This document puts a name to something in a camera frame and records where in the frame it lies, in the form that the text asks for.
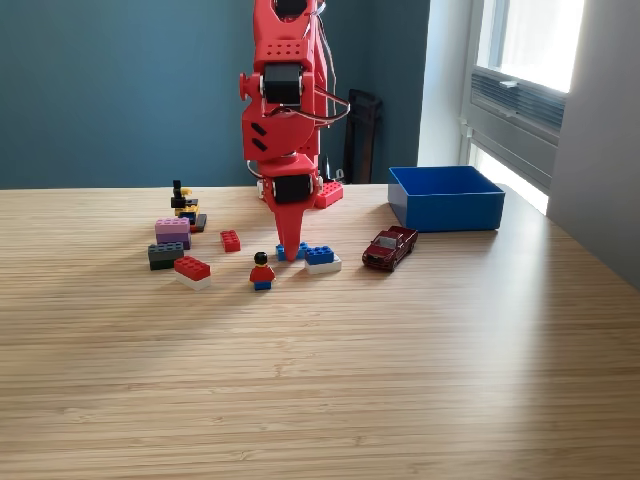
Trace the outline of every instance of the red pickup truck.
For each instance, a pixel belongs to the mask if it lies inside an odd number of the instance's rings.
[[[362,254],[362,263],[367,267],[382,268],[392,272],[405,255],[413,252],[418,240],[418,231],[410,228],[391,227],[380,232]]]

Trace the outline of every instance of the purple lego brick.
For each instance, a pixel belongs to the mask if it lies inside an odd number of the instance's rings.
[[[156,235],[156,243],[177,243],[181,242],[185,250],[191,249],[191,232],[187,233],[163,233]]]
[[[161,218],[156,222],[156,235],[169,233],[189,233],[191,227],[188,218]]]

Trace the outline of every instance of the yellow lego piece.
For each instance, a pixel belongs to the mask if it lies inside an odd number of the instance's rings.
[[[174,209],[176,217],[179,217],[181,213],[195,213],[196,216],[200,213],[200,205],[194,205],[192,207],[186,208],[176,208]]]

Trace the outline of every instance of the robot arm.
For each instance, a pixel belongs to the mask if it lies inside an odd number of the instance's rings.
[[[244,158],[257,162],[254,175],[289,261],[298,253],[304,211],[322,191],[319,130],[349,113],[349,104],[327,91],[319,16],[325,6],[324,0],[255,0],[254,73],[240,76],[241,98],[251,97],[242,116]],[[328,116],[328,99],[334,111],[336,102],[345,111]]]

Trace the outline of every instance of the blue wall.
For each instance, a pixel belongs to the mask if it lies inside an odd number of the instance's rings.
[[[385,101],[377,181],[416,163],[428,24],[424,0],[396,2],[401,18],[387,5],[334,0],[324,17],[339,94]],[[237,93],[252,11],[253,0],[0,0],[0,188],[252,184]],[[334,167],[343,139],[343,122],[323,137]]]

